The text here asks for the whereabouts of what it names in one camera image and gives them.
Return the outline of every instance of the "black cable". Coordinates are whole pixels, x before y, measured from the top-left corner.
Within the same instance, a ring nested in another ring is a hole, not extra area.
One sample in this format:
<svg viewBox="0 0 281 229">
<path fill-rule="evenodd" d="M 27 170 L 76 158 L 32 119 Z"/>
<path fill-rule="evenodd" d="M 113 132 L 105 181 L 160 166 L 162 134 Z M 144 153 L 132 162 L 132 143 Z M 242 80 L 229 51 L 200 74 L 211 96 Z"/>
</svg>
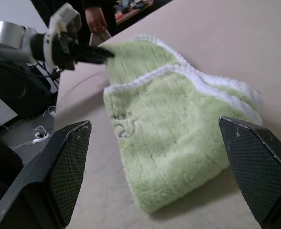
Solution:
<svg viewBox="0 0 281 229">
<path fill-rule="evenodd" d="M 41 65 L 39 62 L 37 62 L 37 65 L 40 66 L 49 76 L 51 76 L 51 74 L 49 73 L 49 71 L 47 71 L 45 62 L 43 62 L 43 65 Z"/>
<path fill-rule="evenodd" d="M 52 81 L 52 82 L 53 82 L 54 86 L 56 87 L 56 89 L 58 89 L 58 90 L 59 90 L 58 85 L 56 85 L 56 83 L 55 83 L 54 81 Z"/>
<path fill-rule="evenodd" d="M 36 74 L 31 73 L 31 72 L 28 72 L 28 71 L 25 71 L 23 69 L 20 69 L 18 67 L 14 67 L 14 66 L 11 66 L 9 64 L 5 64 L 5 63 L 1 63 L 1 62 L 0 62 L 0 66 L 5 67 L 5 68 L 10 68 L 12 70 L 18 71 L 20 73 L 23 73 L 23 74 L 26 74 L 26 75 L 32 76 L 32 77 L 37 77 L 37 78 L 48 78 L 48 77 L 50 77 L 51 79 L 53 77 L 52 74 L 47 75 L 47 76 L 45 76 L 45 75 L 36 75 Z"/>
<path fill-rule="evenodd" d="M 35 68 L 37 65 L 38 65 L 38 63 L 30 65 L 29 67 L 30 67 L 30 69 L 32 69 L 32 68 Z"/>
</svg>

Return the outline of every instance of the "towel fold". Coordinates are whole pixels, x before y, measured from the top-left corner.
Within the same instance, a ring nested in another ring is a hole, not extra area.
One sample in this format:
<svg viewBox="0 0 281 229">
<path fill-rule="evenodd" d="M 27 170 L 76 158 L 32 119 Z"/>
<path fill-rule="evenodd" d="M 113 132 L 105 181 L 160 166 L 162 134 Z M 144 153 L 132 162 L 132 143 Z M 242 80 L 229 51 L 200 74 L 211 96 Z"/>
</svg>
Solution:
<svg viewBox="0 0 281 229">
<path fill-rule="evenodd" d="M 220 116 L 261 124 L 259 94 L 202 73 L 148 35 L 106 45 L 104 103 L 137 206 L 154 212 L 217 176 L 229 163 Z"/>
</svg>

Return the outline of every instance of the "beige table surface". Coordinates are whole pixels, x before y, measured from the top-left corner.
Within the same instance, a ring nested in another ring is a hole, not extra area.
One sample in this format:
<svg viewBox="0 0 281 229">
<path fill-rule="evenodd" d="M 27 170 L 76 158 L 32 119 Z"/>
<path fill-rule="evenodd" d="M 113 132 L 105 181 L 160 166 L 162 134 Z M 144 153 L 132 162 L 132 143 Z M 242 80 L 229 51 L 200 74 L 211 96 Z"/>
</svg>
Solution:
<svg viewBox="0 0 281 229">
<path fill-rule="evenodd" d="M 281 0 L 173 0 L 108 42 L 152 34 L 212 75 L 249 83 L 281 140 Z M 226 170 L 154 216 L 140 212 L 125 180 L 103 104 L 105 67 L 79 64 L 61 76 L 55 128 L 90 120 L 86 174 L 70 229 L 259 229 Z"/>
</svg>

